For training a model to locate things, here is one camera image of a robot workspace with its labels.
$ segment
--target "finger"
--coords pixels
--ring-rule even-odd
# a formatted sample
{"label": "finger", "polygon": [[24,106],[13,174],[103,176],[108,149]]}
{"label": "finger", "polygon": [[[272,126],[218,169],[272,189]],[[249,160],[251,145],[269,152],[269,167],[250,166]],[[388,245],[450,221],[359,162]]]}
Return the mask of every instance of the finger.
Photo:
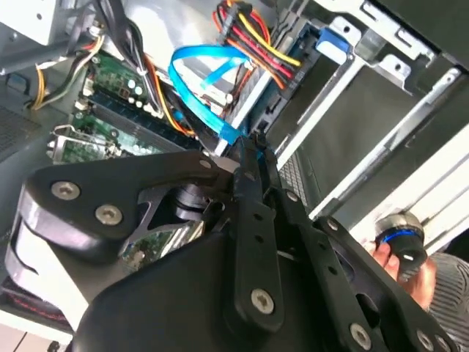
{"label": "finger", "polygon": [[381,243],[374,252],[373,258],[378,262],[378,264],[380,264],[382,267],[385,267],[388,263],[390,253],[391,247],[387,243]]}
{"label": "finger", "polygon": [[394,279],[397,280],[397,275],[399,273],[399,258],[394,254],[388,260],[388,263],[385,265],[384,270]]}
{"label": "finger", "polygon": [[405,283],[404,289],[425,310],[428,310],[435,294],[437,267],[428,259],[420,271]]}

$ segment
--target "silver screw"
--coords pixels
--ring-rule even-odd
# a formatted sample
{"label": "silver screw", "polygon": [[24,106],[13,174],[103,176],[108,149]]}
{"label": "silver screw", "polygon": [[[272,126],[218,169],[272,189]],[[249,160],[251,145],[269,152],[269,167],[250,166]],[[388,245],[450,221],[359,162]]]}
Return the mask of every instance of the silver screw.
{"label": "silver screw", "polygon": [[96,209],[95,216],[101,224],[108,226],[116,226],[122,221],[122,212],[119,208],[109,204],[101,205]]}
{"label": "silver screw", "polygon": [[294,194],[293,192],[287,191],[287,196],[288,196],[293,202],[297,202],[297,201],[298,201],[297,195]]}
{"label": "silver screw", "polygon": [[256,288],[251,292],[251,302],[262,314],[272,314],[274,303],[267,291]]}
{"label": "silver screw", "polygon": [[206,160],[200,160],[199,163],[207,169],[212,169],[212,164]]}
{"label": "silver screw", "polygon": [[433,352],[433,343],[422,330],[417,330],[417,337],[420,343],[430,352]]}
{"label": "silver screw", "polygon": [[330,219],[328,219],[328,225],[334,231],[337,231],[339,229],[339,226],[337,226],[337,224]]}
{"label": "silver screw", "polygon": [[69,181],[55,182],[51,191],[54,196],[62,200],[74,200],[80,195],[80,188]]}
{"label": "silver screw", "polygon": [[445,352],[451,352],[451,348],[449,347],[448,343],[443,339],[441,336],[435,336],[438,343],[440,344],[441,348],[445,350]]}
{"label": "silver screw", "polygon": [[251,174],[250,172],[245,172],[244,175],[251,181],[255,181],[256,178],[254,177],[253,174]]}
{"label": "silver screw", "polygon": [[372,339],[369,338],[368,333],[362,327],[362,325],[353,323],[350,325],[350,333],[352,334],[353,339],[364,349],[369,351],[372,348]]}

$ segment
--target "capacitor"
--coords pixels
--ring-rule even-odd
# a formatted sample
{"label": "capacitor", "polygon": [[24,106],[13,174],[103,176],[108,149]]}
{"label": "capacitor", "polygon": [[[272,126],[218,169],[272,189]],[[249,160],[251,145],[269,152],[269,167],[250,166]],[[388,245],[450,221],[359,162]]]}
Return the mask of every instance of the capacitor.
{"label": "capacitor", "polygon": [[136,86],[135,81],[133,79],[129,79],[129,81],[127,82],[127,87],[134,89],[135,86]]}

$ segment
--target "power cable bundle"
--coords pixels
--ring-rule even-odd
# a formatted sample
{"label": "power cable bundle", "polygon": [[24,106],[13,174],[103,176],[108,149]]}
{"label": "power cable bundle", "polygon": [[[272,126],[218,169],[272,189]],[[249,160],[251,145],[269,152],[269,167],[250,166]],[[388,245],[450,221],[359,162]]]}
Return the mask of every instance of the power cable bundle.
{"label": "power cable bundle", "polygon": [[[271,45],[265,22],[250,4],[242,1],[223,1],[217,5],[213,20],[221,33],[220,41],[226,41],[243,52],[255,65],[269,72],[280,89],[285,88],[288,80],[293,77],[293,71],[301,62]],[[250,73],[247,73],[238,84],[238,94],[249,75]]]}

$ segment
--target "cable tie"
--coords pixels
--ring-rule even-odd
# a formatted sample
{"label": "cable tie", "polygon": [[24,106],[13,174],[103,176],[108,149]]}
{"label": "cable tie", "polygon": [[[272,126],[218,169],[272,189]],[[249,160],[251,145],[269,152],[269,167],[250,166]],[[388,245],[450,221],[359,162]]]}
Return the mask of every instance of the cable tie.
{"label": "cable tie", "polygon": [[148,74],[148,70],[142,70],[140,67],[137,67],[137,73],[143,77]]}

